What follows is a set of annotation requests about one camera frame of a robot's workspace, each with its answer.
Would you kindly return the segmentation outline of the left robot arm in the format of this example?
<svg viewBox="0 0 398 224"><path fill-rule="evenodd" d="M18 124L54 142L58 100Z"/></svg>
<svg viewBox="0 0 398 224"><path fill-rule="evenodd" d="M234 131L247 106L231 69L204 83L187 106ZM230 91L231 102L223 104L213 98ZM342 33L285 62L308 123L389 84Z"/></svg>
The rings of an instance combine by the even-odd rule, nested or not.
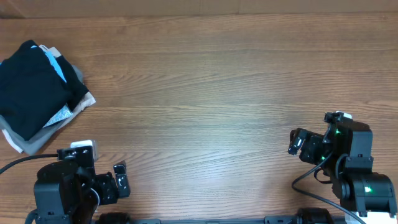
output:
<svg viewBox="0 0 398 224"><path fill-rule="evenodd" d="M113 165L114 172L95 172L95 149L80 146L57 151L57 162L37 172L34 196L37 208L25 222L37 224L129 224L126 213L104 213L94 220L101 205L129 197L131 189L126 162Z"/></svg>

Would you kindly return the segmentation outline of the black t-shirt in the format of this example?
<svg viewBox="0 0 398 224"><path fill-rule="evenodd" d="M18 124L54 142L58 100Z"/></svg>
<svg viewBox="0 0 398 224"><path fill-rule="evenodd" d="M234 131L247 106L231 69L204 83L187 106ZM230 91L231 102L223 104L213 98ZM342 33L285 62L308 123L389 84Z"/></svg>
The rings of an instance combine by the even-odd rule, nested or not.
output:
<svg viewBox="0 0 398 224"><path fill-rule="evenodd" d="M54 113L45 97L51 75L56 75L48 58L33 40L24 42L18 50L1 63L1 116L11 129L28 141Z"/></svg>

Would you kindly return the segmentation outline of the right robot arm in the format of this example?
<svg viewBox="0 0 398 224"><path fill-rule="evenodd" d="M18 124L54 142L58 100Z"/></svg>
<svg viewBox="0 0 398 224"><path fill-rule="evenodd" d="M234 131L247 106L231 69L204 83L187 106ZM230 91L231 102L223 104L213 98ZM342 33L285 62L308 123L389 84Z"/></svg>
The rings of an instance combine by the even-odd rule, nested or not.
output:
<svg viewBox="0 0 398 224"><path fill-rule="evenodd" d="M301 208L293 223L397 223L393 183L388 176L373 172L369 125L342 111L328 112L323 120L328 125L325 134L302 128L290 132L288 153L313 165L292 182L292 188L341 210L344 216L334 218L323 208ZM339 203L297 188L300 180L319 172L328 177L325 183L331 185Z"/></svg>

